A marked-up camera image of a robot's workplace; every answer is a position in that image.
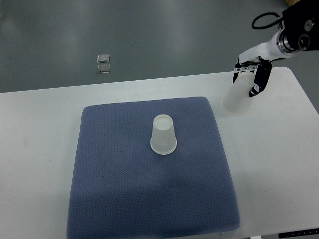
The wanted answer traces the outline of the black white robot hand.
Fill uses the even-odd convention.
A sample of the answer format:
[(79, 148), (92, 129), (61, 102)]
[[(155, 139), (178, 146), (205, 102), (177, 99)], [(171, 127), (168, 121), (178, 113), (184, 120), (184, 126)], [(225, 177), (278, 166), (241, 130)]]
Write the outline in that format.
[(234, 66), (233, 82), (241, 73), (254, 73), (253, 85), (248, 93), (249, 97), (252, 98), (265, 90), (272, 71), (272, 62), (287, 56), (281, 42), (283, 33), (284, 31), (280, 30), (268, 42), (256, 45), (239, 55)]

